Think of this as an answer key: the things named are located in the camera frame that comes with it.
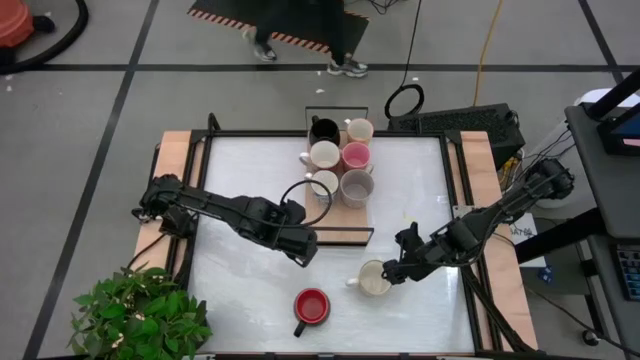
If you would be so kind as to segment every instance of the white table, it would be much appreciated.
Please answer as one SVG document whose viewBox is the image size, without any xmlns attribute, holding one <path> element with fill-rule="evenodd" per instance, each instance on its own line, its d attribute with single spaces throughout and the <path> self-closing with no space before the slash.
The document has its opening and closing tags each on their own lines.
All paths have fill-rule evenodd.
<svg viewBox="0 0 640 360">
<path fill-rule="evenodd" d="M 205 190 L 262 196 L 274 202 L 305 169 L 305 138 L 216 138 Z M 462 280 L 441 268 L 382 297 L 344 282 L 369 259 L 397 258 L 394 235 L 417 221 L 424 239 L 450 220 L 442 155 L 435 138 L 376 138 L 371 143 L 376 189 L 367 205 L 375 233 L 366 247 L 320 247 L 307 268 L 282 253 L 241 239 L 226 224 L 201 218 L 189 292 L 207 301 L 214 336 L 203 352 L 472 353 Z M 290 198 L 304 204 L 304 188 Z M 295 296 L 322 289 L 331 314 L 293 336 Z"/>
</svg>

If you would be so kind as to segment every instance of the potted plant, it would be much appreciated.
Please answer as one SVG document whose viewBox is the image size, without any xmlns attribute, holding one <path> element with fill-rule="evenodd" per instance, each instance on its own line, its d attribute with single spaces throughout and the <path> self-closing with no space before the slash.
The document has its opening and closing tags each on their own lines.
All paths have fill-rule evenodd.
<svg viewBox="0 0 640 360">
<path fill-rule="evenodd" d="M 188 355 L 211 335 L 206 302 L 179 290 L 162 268 L 121 268 L 74 299 L 74 333 L 67 346 L 92 359 L 173 360 Z"/>
</svg>

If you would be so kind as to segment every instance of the floor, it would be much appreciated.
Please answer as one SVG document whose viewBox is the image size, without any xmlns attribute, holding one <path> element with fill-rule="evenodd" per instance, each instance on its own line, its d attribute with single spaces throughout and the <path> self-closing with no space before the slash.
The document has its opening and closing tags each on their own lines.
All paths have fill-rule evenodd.
<svg viewBox="0 0 640 360">
<path fill-rule="evenodd" d="M 77 16 L 72 0 L 27 3 L 58 32 L 36 36 L 20 58 L 48 48 Z M 348 6 L 371 17 L 355 54 L 371 72 L 356 81 L 328 76 L 325 56 L 283 43 L 274 44 L 279 65 L 254 66 L 237 30 L 186 14 L 193 0 L 87 3 L 91 21 L 70 49 L 39 71 L 0 78 L 0 168 L 8 170 L 0 182 L 10 189 L 0 203 L 16 204 L 0 217 L 0 348 L 8 359 L 70 352 L 71 299 L 129 260 L 138 232 L 129 210 L 165 130 L 203 128 L 209 112 L 224 129 L 304 129 L 312 105 L 366 106 L 385 128 L 384 102 L 402 81 L 417 8 L 400 1 L 382 16 L 365 1 Z M 423 111 L 471 105 L 497 4 L 423 0 L 407 75 L 425 89 Z M 479 104 L 517 110 L 533 148 L 565 106 L 640 65 L 638 12 L 636 0 L 506 0 Z M 414 101 L 401 97 L 392 112 Z M 561 300 L 588 317 L 580 298 Z M 583 346 L 569 320 L 539 300 L 530 305 L 542 349 L 620 356 Z"/>
</svg>

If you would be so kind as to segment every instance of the yellow black warning stripe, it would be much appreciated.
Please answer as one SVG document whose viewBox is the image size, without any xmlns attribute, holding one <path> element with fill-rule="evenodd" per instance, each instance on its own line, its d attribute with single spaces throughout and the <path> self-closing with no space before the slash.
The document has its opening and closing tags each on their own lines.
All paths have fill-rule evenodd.
<svg viewBox="0 0 640 360">
<path fill-rule="evenodd" d="M 369 18 L 367 18 L 365 16 L 358 15 L 358 14 L 350 12 L 350 11 L 345 11 L 345 13 L 365 18 L 365 19 L 367 19 L 367 21 L 369 20 Z M 195 18 L 201 19 L 201 20 L 209 21 L 209 22 L 212 22 L 214 24 L 220 24 L 220 25 L 232 27 L 234 29 L 238 29 L 238 30 L 241 30 L 241 31 L 244 31 L 245 29 L 253 27 L 252 25 L 245 24 L 245 23 L 243 23 L 241 21 L 236 21 L 236 20 L 233 20 L 233 19 L 229 19 L 229 18 L 226 18 L 224 16 L 217 16 L 217 15 L 210 14 L 208 12 L 197 10 L 197 9 L 189 10 L 188 14 L 193 16 L 193 17 L 195 17 Z M 329 46 L 328 45 L 325 45 L 325 44 L 322 44 L 322 43 L 319 43 L 319 42 L 300 39 L 300 38 L 297 38 L 295 36 L 291 36 L 291 35 L 287 35 L 287 34 L 283 34 L 283 33 L 274 32 L 274 33 L 271 34 L 271 38 L 274 39 L 274 40 L 285 42 L 287 44 L 300 46 L 300 47 L 303 47 L 305 49 L 318 51 L 318 52 L 321 52 L 323 54 L 326 54 L 326 53 L 329 52 Z"/>
</svg>

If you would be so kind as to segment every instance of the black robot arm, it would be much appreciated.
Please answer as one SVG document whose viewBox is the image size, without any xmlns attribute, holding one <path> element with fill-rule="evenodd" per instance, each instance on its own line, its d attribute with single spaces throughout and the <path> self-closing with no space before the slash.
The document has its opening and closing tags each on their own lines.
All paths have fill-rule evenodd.
<svg viewBox="0 0 640 360">
<path fill-rule="evenodd" d="M 316 254 L 317 235 L 301 224 L 304 207 L 288 200 L 276 205 L 262 197 L 226 198 L 183 184 L 175 175 L 154 178 L 133 211 L 138 219 L 162 217 L 162 233 L 188 237 L 195 214 L 226 222 L 241 237 L 272 250 L 284 252 L 306 267 Z"/>
<path fill-rule="evenodd" d="M 426 244 L 418 235 L 417 223 L 397 233 L 401 256 L 384 264 L 384 277 L 395 285 L 407 277 L 420 281 L 440 266 L 471 265 L 500 223 L 515 221 L 540 199 L 562 199 L 572 190 L 571 174 L 557 160 L 543 160 L 527 171 L 522 185 L 489 207 L 451 220 L 432 233 Z"/>
</svg>

